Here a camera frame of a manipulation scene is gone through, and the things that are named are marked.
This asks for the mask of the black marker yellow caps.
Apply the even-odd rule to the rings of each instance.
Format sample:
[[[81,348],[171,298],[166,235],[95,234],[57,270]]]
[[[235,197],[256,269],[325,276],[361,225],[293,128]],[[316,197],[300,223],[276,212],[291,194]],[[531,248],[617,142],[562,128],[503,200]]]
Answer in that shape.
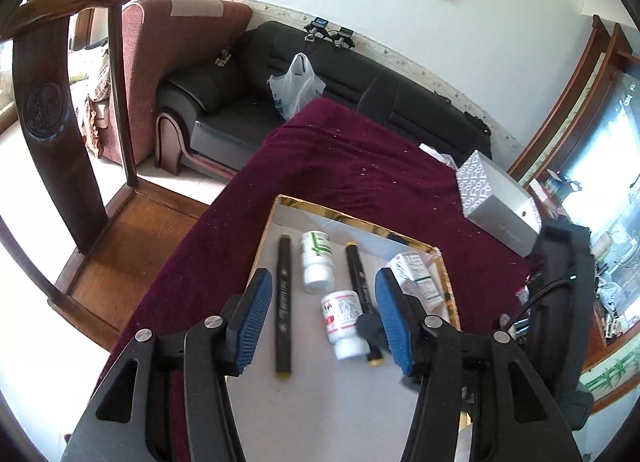
[[[355,242],[349,242],[346,245],[345,254],[350,283],[352,289],[357,293],[362,307],[362,315],[357,319],[357,331],[369,345],[368,363],[370,366],[376,367],[383,364],[384,361],[381,349],[382,323],[374,310],[363,263]]]

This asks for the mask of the brown wooden cabinet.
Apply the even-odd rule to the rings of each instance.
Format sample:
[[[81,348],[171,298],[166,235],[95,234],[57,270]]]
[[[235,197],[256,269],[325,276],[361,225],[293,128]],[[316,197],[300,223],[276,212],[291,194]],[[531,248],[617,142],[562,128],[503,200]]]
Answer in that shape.
[[[509,172],[542,220],[590,230],[596,293],[579,382],[597,412],[639,382],[639,58],[620,25],[593,16],[570,80]],[[532,305],[513,320],[524,349]]]

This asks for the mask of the white gold tray box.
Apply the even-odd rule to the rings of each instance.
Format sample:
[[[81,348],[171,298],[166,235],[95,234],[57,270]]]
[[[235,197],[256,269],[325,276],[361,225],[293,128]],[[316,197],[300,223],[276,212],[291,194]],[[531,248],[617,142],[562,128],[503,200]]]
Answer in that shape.
[[[308,292],[303,284],[302,240],[307,231],[328,236],[335,287]],[[397,231],[322,205],[274,199],[255,266],[277,270],[282,236],[292,240],[292,372],[276,371],[277,308],[269,308],[252,363],[229,378],[231,407],[249,461],[398,461],[418,395],[401,383],[392,357],[369,364],[369,347],[355,330],[360,306],[352,294],[345,248],[359,250],[369,283],[405,252],[421,256],[444,299],[434,312],[460,325],[442,253]]]

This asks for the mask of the white bottle green label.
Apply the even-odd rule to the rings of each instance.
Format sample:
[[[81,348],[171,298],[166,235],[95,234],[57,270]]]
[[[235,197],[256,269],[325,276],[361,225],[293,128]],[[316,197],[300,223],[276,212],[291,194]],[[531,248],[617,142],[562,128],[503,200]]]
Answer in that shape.
[[[329,293],[335,289],[333,252],[329,235],[311,230],[300,239],[304,289],[310,293]]]

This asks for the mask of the white bottle red label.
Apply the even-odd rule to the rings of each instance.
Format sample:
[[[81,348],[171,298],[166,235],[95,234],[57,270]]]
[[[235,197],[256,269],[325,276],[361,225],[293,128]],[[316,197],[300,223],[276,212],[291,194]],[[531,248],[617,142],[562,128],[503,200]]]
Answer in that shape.
[[[356,330],[357,319],[362,315],[362,309],[355,291],[343,290],[326,294],[320,305],[326,324],[326,335],[338,360],[363,356],[370,352],[368,343]]]

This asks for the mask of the dark wooden chair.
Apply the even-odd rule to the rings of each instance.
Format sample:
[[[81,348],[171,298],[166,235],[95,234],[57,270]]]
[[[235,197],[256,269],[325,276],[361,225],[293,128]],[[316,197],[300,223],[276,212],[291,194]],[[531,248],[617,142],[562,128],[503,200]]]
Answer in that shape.
[[[76,248],[50,281],[9,230],[1,242],[50,307],[106,350],[149,290],[172,251],[205,212],[200,201],[139,177],[128,120],[122,6],[130,0],[33,0],[1,27],[13,43],[18,120],[32,161]],[[70,18],[107,11],[116,129],[125,183],[104,201],[82,141],[67,70]]]

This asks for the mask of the maroon velvet table cloth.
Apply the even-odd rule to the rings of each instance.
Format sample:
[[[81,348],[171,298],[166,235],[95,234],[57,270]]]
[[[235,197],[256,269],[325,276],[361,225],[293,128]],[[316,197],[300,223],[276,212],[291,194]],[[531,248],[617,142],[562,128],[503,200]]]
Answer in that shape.
[[[242,289],[277,196],[291,196],[439,248],[465,330],[516,308],[529,267],[462,214],[454,171],[331,100],[273,131],[191,228],[144,293],[122,338],[186,330]]]

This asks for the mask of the black leather sofa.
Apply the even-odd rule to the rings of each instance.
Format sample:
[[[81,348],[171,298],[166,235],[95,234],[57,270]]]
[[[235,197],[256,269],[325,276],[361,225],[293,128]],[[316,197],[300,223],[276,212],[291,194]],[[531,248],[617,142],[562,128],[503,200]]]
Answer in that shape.
[[[491,154],[484,121],[374,60],[280,22],[245,32],[216,58],[178,69],[156,95],[155,162],[239,171],[266,137],[323,97],[461,164]]]

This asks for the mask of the grey shoe box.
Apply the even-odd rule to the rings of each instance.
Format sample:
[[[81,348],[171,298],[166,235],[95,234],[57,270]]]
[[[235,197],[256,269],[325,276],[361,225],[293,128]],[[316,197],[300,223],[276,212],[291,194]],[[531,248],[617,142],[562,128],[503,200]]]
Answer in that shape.
[[[541,231],[534,199],[479,150],[456,178],[463,216],[517,255],[529,256]]]

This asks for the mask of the black marker olive caps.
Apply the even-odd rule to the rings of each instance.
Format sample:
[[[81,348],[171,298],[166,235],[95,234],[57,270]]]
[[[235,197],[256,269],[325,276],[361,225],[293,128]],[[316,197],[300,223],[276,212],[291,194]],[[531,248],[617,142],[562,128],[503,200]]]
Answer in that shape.
[[[292,332],[291,332],[291,280],[292,280],[292,239],[282,235],[278,243],[276,309],[274,310],[274,353],[276,354],[276,375],[289,378],[292,374]]]

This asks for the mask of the white plastic bag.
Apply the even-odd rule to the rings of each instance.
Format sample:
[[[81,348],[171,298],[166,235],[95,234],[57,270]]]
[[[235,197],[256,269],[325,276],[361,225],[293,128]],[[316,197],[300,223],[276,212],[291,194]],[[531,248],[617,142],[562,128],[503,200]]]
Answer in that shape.
[[[285,120],[291,120],[305,106],[322,96],[326,83],[317,76],[311,61],[304,53],[297,53],[282,76],[268,81],[274,107]]]

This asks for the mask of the white red box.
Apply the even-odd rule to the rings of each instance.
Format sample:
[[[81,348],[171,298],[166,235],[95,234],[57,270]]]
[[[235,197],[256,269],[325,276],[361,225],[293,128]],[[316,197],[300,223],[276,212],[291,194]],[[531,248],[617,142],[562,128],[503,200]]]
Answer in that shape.
[[[416,297],[427,312],[445,303],[422,257],[417,252],[395,255],[386,266],[392,271],[402,292]]]

